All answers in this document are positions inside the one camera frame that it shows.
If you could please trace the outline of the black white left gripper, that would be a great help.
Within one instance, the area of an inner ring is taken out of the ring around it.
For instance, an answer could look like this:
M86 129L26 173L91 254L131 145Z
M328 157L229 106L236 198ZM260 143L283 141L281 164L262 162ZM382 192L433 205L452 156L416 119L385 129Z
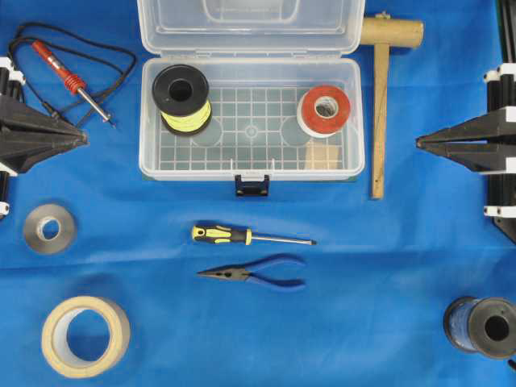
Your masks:
M88 143L86 133L74 125L19 102L23 99L23 85L23 73L15 69L9 57L2 56L1 127L17 135L1 135L1 219L10 212L11 176L26 173L41 161Z

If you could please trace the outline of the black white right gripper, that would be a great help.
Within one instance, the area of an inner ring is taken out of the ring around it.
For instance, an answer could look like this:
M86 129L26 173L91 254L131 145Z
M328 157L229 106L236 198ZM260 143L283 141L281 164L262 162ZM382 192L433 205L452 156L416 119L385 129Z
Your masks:
M515 64L488 71L484 82L488 114L420 136L416 144L475 173L488 174L485 215L515 219ZM448 143L484 139L499 144Z

